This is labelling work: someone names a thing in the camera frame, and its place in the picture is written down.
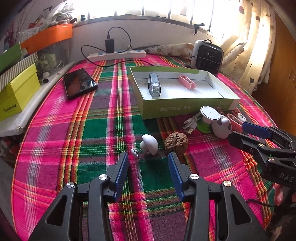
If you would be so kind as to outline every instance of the wooden cabinet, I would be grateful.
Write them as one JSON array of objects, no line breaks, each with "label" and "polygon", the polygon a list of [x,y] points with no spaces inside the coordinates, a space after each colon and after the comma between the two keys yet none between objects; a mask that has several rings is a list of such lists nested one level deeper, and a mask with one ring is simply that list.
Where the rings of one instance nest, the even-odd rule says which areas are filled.
[{"label": "wooden cabinet", "polygon": [[269,81],[252,96],[279,128],[296,135],[296,42],[278,15]]}]

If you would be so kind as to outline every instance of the power strip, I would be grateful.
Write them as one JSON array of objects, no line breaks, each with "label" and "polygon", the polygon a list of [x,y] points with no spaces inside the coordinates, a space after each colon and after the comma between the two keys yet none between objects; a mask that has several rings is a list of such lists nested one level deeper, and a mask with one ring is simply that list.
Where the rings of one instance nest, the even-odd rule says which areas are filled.
[{"label": "power strip", "polygon": [[145,58],[146,52],[144,50],[131,50],[123,53],[92,53],[87,58],[92,61],[104,61],[122,58]]}]

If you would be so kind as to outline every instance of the yellow box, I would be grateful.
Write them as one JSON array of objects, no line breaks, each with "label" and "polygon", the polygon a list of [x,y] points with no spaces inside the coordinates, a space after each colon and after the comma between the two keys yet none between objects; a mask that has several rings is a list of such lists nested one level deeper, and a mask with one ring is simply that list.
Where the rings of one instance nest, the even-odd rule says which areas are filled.
[{"label": "yellow box", "polygon": [[40,88],[36,72],[36,66],[32,64],[0,92],[0,121],[23,111]]}]

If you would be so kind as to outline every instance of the black smartphone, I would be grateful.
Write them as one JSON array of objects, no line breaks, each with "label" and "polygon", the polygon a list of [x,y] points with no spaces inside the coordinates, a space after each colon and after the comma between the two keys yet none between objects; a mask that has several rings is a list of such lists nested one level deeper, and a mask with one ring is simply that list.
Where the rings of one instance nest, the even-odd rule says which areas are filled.
[{"label": "black smartphone", "polygon": [[97,83],[89,76],[85,69],[78,69],[64,75],[64,85],[67,98],[72,100],[98,88]]}]

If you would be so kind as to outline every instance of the power adapter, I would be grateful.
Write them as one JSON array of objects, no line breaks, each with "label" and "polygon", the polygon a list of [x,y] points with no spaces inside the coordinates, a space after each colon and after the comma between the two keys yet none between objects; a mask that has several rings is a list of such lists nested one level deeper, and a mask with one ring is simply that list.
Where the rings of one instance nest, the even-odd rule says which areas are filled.
[{"label": "power adapter", "polygon": [[106,53],[114,53],[114,39],[110,38],[110,35],[107,35],[105,40]]}]

